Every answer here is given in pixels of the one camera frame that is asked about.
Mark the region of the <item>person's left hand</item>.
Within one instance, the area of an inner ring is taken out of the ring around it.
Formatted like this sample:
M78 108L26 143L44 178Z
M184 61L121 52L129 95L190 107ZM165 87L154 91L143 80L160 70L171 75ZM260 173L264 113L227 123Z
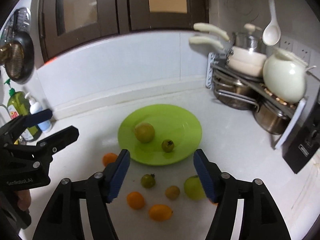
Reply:
M29 190L16 191L18 197L17 206L22 211L27 211L31 205L31 195Z

